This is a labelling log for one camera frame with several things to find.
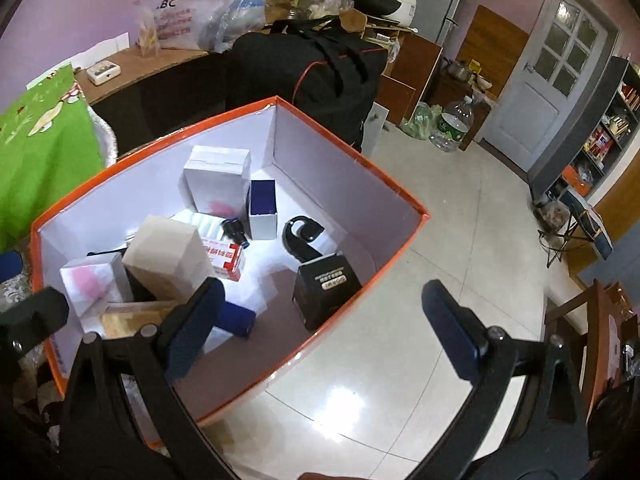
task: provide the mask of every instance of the blue box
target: blue box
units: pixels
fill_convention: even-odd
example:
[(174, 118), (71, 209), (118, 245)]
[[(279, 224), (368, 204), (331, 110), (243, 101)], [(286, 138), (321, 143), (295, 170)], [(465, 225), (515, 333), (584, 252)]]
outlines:
[(278, 237), (275, 180), (251, 181), (249, 231), (253, 240), (275, 240)]

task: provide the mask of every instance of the small white box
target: small white box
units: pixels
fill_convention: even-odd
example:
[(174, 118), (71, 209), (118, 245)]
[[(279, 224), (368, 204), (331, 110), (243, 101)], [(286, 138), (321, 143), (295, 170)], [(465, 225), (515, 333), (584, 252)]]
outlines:
[(209, 255), (216, 277), (239, 282), (244, 268), (242, 246), (231, 240), (211, 240), (210, 238), (203, 238), (202, 243)]
[(107, 303), (133, 301), (120, 253), (94, 254), (76, 258), (60, 269), (66, 296), (76, 311), (83, 329), (94, 330)]
[(275, 180), (252, 180), (249, 229), (252, 240), (275, 240), (278, 237)]
[(200, 213), (221, 218), (246, 218), (251, 183), (249, 150), (194, 146), (184, 176)]
[(198, 230), (160, 216), (146, 217), (123, 262), (158, 301), (187, 301), (214, 275)]
[(219, 216), (205, 215), (193, 212), (190, 209), (183, 209), (171, 218), (178, 222), (193, 225), (198, 230), (200, 238), (222, 240), (224, 235), (222, 231), (222, 222), (224, 222), (225, 219), (220, 218)]
[(103, 59), (102, 61), (98, 61), (96, 64), (87, 68), (86, 76), (94, 85), (100, 86), (101, 84), (106, 83), (109, 79), (113, 79), (120, 75), (121, 72), (122, 70), (119, 65), (116, 65), (108, 59)]

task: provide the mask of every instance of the black backpack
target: black backpack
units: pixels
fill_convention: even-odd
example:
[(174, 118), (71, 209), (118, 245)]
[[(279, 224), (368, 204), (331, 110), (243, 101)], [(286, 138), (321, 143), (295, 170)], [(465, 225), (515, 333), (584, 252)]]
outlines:
[(384, 48), (345, 31), (337, 16), (275, 22), (270, 34), (236, 40), (226, 109), (278, 95), (360, 150), (386, 58)]

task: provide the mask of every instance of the white door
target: white door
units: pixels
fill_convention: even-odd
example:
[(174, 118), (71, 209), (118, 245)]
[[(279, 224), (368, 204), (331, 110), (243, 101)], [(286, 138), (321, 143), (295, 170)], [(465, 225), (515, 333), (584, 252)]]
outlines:
[(523, 53), (526, 64), (518, 63), (483, 128), (484, 138), (525, 171), (574, 108), (607, 37), (575, 0), (555, 0), (536, 28)]

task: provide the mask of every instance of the large plastic water bottle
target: large plastic water bottle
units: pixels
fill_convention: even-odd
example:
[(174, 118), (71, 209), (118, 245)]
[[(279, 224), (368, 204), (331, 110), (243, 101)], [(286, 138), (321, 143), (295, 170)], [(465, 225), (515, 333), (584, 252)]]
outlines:
[(474, 123), (471, 103), (469, 96), (465, 96), (463, 101), (450, 103), (442, 111), (436, 127), (431, 129), (429, 140), (443, 152), (455, 150), (471, 129)]

